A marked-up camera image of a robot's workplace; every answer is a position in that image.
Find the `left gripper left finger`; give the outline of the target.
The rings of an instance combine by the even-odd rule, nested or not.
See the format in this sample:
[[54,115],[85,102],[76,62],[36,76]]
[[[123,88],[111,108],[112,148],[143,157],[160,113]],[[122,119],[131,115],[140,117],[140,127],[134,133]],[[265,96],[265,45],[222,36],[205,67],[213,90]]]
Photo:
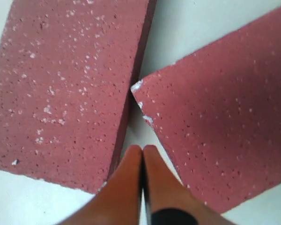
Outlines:
[[137,225],[141,210],[142,149],[130,146],[116,171],[85,206],[60,225]]

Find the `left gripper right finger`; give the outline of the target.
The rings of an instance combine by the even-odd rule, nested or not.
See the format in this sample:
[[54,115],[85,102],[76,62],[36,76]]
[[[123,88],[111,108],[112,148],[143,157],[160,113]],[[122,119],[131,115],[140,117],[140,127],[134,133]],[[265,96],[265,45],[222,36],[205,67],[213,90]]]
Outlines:
[[200,202],[167,167],[157,147],[143,149],[143,183],[149,225],[232,225]]

